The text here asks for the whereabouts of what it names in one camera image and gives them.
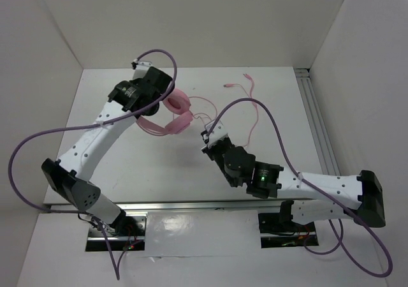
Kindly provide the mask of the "pink headphones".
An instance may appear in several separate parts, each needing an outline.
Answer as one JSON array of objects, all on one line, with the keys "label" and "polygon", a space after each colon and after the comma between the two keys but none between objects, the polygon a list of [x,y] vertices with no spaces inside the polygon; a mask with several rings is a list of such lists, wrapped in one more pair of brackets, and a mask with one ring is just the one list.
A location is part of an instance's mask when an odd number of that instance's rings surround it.
[{"label": "pink headphones", "polygon": [[153,136],[177,135],[193,121],[191,102],[180,89],[174,89],[161,103],[158,117],[140,117],[136,123],[144,132]]}]

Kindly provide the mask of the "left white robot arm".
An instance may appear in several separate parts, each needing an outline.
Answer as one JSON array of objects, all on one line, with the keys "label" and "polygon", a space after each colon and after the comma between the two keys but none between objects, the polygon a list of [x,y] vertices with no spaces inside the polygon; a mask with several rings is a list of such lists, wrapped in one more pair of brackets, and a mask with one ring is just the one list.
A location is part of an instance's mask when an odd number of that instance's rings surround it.
[{"label": "left white robot arm", "polygon": [[121,81],[94,122],[78,142],[55,161],[46,159],[41,169],[50,187],[80,212],[103,223],[111,235],[121,235],[135,221],[109,200],[91,177],[115,141],[142,115],[140,109],[162,96],[171,76],[153,66],[138,65],[132,80]]}]

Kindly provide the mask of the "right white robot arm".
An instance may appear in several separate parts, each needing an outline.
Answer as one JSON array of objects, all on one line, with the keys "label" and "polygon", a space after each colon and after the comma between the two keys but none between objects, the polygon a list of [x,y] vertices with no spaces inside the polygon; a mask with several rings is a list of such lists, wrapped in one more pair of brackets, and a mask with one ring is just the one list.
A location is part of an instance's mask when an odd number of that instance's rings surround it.
[{"label": "right white robot arm", "polygon": [[255,155],[234,145],[227,134],[216,138],[204,131],[201,136],[202,152],[217,164],[231,187],[245,186],[246,193],[255,198],[282,201],[278,223],[283,230],[342,218],[370,228],[386,225],[383,188],[370,170],[350,176],[293,172],[256,161]]}]

